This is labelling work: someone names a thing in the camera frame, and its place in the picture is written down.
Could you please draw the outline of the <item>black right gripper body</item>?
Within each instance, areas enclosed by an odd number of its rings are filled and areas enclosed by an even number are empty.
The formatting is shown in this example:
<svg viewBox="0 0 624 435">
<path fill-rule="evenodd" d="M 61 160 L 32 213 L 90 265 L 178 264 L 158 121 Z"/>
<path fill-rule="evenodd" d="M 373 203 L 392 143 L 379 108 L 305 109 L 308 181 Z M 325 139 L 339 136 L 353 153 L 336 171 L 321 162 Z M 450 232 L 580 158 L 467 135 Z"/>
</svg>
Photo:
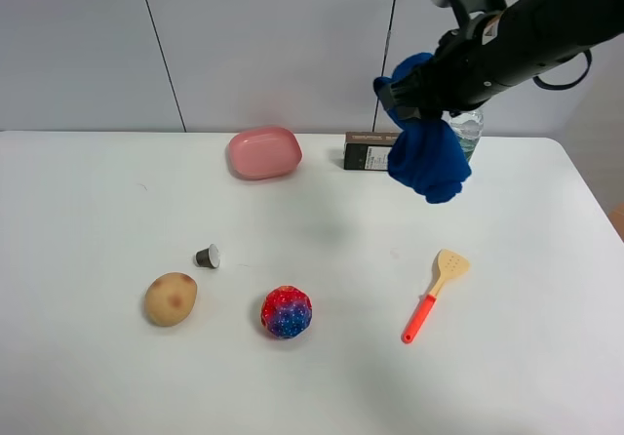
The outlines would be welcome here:
<svg viewBox="0 0 624 435">
<path fill-rule="evenodd" d="M 420 116 L 468 111 L 517 85 L 517 15 L 465 16 L 432 58 L 404 77 L 404 107 Z"/>
</svg>

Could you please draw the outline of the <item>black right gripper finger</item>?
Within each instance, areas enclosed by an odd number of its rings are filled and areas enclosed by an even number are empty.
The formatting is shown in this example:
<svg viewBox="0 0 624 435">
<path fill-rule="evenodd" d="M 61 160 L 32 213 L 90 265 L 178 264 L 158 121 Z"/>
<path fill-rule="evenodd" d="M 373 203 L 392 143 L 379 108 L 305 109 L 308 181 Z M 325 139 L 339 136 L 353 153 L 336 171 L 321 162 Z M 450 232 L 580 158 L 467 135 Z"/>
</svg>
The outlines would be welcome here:
<svg viewBox="0 0 624 435">
<path fill-rule="evenodd" d="M 412 119 L 422 119 L 421 111 L 418 107 L 397 106 L 396 115 L 399 120 L 407 121 Z"/>
<path fill-rule="evenodd" d="M 420 71 L 410 71 L 406 76 L 379 79 L 379 100 L 384 108 L 419 107 L 423 102 Z"/>
</svg>

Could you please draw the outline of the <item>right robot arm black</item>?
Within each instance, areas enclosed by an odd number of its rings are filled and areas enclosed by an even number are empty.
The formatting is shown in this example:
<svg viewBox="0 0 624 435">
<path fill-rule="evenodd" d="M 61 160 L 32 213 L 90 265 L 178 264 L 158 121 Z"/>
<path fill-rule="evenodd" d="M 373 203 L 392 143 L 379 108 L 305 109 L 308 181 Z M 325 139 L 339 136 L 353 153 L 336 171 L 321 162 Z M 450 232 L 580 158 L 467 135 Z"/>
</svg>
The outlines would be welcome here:
<svg viewBox="0 0 624 435">
<path fill-rule="evenodd" d="M 399 119 L 433 119 L 472 111 L 527 80 L 623 32 L 623 0 L 446 0 L 458 25 L 432 58 L 399 78 L 378 78 L 374 91 Z"/>
</svg>

